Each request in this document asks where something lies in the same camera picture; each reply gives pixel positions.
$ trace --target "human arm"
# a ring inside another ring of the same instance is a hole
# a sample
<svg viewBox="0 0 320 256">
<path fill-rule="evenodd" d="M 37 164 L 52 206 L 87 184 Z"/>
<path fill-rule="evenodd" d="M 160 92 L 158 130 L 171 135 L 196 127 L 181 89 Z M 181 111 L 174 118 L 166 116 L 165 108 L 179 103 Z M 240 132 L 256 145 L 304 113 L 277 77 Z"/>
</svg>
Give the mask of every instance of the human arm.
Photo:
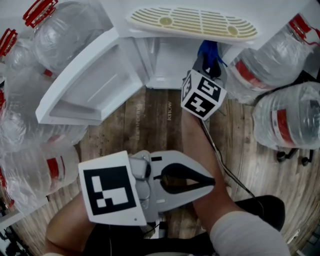
<svg viewBox="0 0 320 256">
<path fill-rule="evenodd" d="M 80 192 L 50 221 L 45 235 L 45 252 L 63 256 L 79 256 L 95 227 L 89 221 Z"/>
<path fill-rule="evenodd" d="M 200 163 L 215 179 L 211 193 L 193 202 L 202 225 L 209 232 L 223 215 L 243 211 L 230 198 L 226 183 L 212 149 L 197 117 L 182 110 L 181 131 L 183 153 Z"/>
<path fill-rule="evenodd" d="M 238 207 L 227 192 L 216 154 L 197 117 L 182 110 L 183 152 L 205 167 L 215 187 L 193 202 L 214 249 L 221 256 L 289 256 L 281 234 L 258 216 Z"/>
</svg>

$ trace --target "plastic water bottle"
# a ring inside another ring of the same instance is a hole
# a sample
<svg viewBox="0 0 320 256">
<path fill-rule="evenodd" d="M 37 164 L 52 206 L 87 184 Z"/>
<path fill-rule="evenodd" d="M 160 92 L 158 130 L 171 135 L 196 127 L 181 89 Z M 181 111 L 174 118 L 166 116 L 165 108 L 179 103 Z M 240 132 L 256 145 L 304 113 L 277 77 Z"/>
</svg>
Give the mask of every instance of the plastic water bottle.
<svg viewBox="0 0 320 256">
<path fill-rule="evenodd" d="M 47 195 L 74 182 L 78 163 L 76 149 L 66 141 L 9 152 L 0 158 L 7 193 L 22 213 L 36 209 Z"/>
<path fill-rule="evenodd" d="M 37 72 L 44 74 L 46 68 L 42 66 L 33 53 L 32 35 L 23 31 L 18 35 L 15 29 L 8 28 L 0 39 L 0 57 L 6 65 L 6 78 L 12 78 L 24 68 L 33 67 Z"/>
<path fill-rule="evenodd" d="M 103 17 L 91 3 L 37 2 L 23 16 L 35 29 L 34 55 L 54 74 L 65 67 L 104 31 Z"/>
<path fill-rule="evenodd" d="M 255 139 L 271 149 L 320 148 L 320 83 L 305 82 L 263 97 L 253 120 Z"/>
<path fill-rule="evenodd" d="M 36 109 L 53 79 L 33 68 L 23 69 L 4 84 L 5 103 L 0 116 L 0 152 L 13 152 L 46 142 L 68 140 L 77 144 L 87 131 L 86 125 L 42 124 Z"/>
<path fill-rule="evenodd" d="M 259 50 L 244 49 L 227 68 L 226 90 L 252 104 L 267 91 L 293 83 L 312 49 L 286 25 Z"/>
</svg>

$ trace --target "gray sleeve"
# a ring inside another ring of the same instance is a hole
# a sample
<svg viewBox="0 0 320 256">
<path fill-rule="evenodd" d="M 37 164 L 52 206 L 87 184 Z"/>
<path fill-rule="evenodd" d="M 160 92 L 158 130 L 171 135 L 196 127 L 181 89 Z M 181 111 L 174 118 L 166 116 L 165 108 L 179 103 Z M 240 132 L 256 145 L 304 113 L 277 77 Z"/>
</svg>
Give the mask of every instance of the gray sleeve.
<svg viewBox="0 0 320 256">
<path fill-rule="evenodd" d="M 210 239 L 220 256 L 290 256 L 276 229 L 244 211 L 222 216 L 212 227 Z"/>
</svg>

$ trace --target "red label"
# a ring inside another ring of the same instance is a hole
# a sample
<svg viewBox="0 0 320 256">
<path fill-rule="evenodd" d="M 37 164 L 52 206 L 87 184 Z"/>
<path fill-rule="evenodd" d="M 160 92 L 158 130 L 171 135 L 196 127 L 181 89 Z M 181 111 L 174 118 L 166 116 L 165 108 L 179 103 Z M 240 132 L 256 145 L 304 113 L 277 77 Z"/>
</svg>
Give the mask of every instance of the red label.
<svg viewBox="0 0 320 256">
<path fill-rule="evenodd" d="M 271 87 L 261 82 L 259 79 L 255 77 L 253 73 L 250 72 L 250 70 L 247 68 L 247 66 L 243 63 L 242 60 L 239 60 L 235 64 L 236 70 L 239 72 L 241 77 L 249 82 L 254 88 L 260 88 L 260 89 L 270 89 Z"/>
<path fill-rule="evenodd" d="M 288 122 L 287 110 L 281 109 L 271 112 L 271 122 L 274 135 L 286 147 L 295 147 L 295 143 L 291 138 Z"/>
<path fill-rule="evenodd" d="M 48 159 L 47 161 L 49 170 L 50 170 L 50 176 L 52 179 L 58 179 L 59 178 L 59 174 L 63 174 L 63 176 L 65 175 L 65 163 L 64 160 L 62 158 L 62 156 L 58 157 L 58 158 L 51 158 Z"/>
</svg>

